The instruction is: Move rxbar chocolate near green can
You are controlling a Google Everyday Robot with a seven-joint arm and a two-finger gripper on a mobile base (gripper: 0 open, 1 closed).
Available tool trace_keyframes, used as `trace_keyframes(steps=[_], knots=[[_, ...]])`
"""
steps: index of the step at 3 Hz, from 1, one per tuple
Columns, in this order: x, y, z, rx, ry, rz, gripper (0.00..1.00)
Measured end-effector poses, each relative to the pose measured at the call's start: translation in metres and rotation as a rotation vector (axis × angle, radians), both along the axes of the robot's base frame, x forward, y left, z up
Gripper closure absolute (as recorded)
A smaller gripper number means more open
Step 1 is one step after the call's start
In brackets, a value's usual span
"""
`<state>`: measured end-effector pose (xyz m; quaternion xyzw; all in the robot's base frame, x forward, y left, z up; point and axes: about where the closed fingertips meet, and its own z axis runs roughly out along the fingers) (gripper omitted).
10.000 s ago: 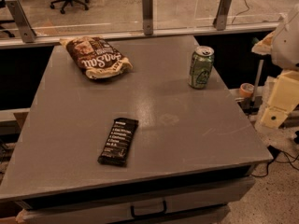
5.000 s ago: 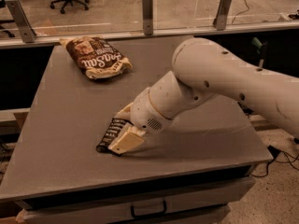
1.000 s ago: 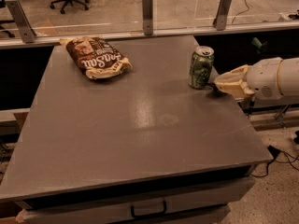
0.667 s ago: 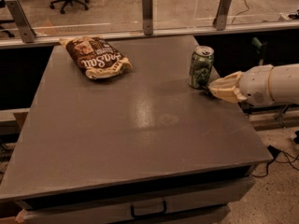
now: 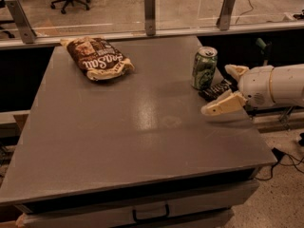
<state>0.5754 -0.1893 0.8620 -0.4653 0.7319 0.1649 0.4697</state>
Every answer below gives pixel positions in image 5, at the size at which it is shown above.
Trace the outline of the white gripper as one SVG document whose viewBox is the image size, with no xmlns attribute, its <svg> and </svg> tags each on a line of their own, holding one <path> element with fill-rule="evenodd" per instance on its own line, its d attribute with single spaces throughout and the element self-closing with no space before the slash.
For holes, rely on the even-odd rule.
<svg viewBox="0 0 304 228">
<path fill-rule="evenodd" d="M 257 66 L 249 70 L 247 66 L 226 65 L 226 72 L 238 82 L 238 89 L 222 93 L 216 100 L 204 105 L 200 112 L 206 116 L 241 110 L 247 103 L 252 107 L 270 107 L 275 103 L 272 99 L 270 79 L 272 66 Z"/>
</svg>

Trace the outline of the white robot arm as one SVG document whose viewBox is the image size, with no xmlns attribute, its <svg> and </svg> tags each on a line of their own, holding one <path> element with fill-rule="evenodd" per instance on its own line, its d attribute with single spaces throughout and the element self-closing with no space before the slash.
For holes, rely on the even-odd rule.
<svg viewBox="0 0 304 228">
<path fill-rule="evenodd" d="M 247 66 L 226 65 L 226 72 L 237 81 L 237 90 L 225 90 L 204 105 L 206 116 L 236 112 L 245 105 L 268 108 L 275 105 L 304 106 L 304 65 Z"/>
</svg>

